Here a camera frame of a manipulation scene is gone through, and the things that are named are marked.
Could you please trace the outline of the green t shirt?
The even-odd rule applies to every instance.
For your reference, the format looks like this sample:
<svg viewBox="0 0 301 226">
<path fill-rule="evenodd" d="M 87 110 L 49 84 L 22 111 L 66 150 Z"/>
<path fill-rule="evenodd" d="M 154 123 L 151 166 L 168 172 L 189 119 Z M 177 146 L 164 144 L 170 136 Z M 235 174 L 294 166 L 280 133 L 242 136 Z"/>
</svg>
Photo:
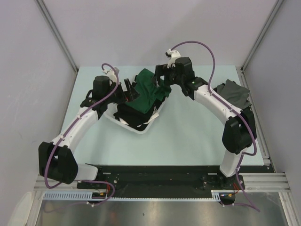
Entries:
<svg viewBox="0 0 301 226">
<path fill-rule="evenodd" d="M 153 83 L 152 78 L 154 73 L 144 68 L 135 77 L 134 89 L 140 94 L 139 97 L 131 102 L 127 102 L 126 105 L 141 112 L 147 113 L 156 100 L 163 101 L 165 97 L 169 97 L 171 93 L 170 86 L 166 86 L 161 83 L 157 86 Z"/>
</svg>

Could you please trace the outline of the white plastic basket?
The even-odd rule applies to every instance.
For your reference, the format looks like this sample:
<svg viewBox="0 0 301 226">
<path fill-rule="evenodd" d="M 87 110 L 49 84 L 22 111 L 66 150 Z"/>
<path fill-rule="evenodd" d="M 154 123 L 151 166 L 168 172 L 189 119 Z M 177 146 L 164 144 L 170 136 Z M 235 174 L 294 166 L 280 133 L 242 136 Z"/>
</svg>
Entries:
<svg viewBox="0 0 301 226">
<path fill-rule="evenodd" d="M 126 104 L 109 104 L 103 115 L 122 128 L 137 134 L 144 134 L 159 117 L 166 99 L 166 97 L 162 101 L 157 99 L 147 113 L 141 113 Z"/>
</svg>

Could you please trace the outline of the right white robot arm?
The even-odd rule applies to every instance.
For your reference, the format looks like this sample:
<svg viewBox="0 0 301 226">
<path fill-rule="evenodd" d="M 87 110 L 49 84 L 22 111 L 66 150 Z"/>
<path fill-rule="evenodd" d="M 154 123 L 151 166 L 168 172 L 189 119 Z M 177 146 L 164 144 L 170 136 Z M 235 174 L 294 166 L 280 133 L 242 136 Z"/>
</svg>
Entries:
<svg viewBox="0 0 301 226">
<path fill-rule="evenodd" d="M 211 89 L 208 82 L 195 76 L 192 62 L 188 57 L 179 57 L 174 62 L 157 65 L 152 78 L 158 85 L 178 85 L 186 97 L 205 106 L 224 125 L 222 143 L 226 149 L 219 167 L 217 184 L 228 189 L 234 183 L 246 150 L 256 150 L 256 126 L 254 114 L 249 107 L 240 109 Z"/>
</svg>

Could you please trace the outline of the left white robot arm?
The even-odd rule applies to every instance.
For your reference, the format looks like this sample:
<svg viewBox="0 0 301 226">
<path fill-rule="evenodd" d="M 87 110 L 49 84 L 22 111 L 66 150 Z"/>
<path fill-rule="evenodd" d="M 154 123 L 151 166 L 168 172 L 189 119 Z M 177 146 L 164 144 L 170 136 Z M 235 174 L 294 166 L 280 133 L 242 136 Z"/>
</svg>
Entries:
<svg viewBox="0 0 301 226">
<path fill-rule="evenodd" d="M 87 180 L 93 188 L 103 185 L 104 177 L 98 173 L 98 168 L 91 164 L 77 163 L 73 154 L 84 135 L 98 122 L 109 104 L 124 104 L 139 97 L 129 79 L 125 79 L 124 83 L 126 89 L 108 76 L 96 76 L 93 88 L 88 91 L 68 128 L 51 142 L 42 142 L 39 145 L 39 171 L 47 188 L 52 188 L 49 179 L 57 181 L 58 184 Z"/>
</svg>

